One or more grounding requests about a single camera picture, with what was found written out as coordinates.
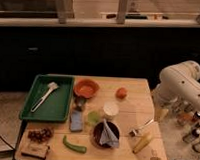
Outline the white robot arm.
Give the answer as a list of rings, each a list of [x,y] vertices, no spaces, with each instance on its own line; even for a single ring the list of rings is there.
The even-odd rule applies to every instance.
[[[192,60],[164,67],[152,91],[154,118],[160,121],[169,107],[182,98],[200,112],[200,65]]]

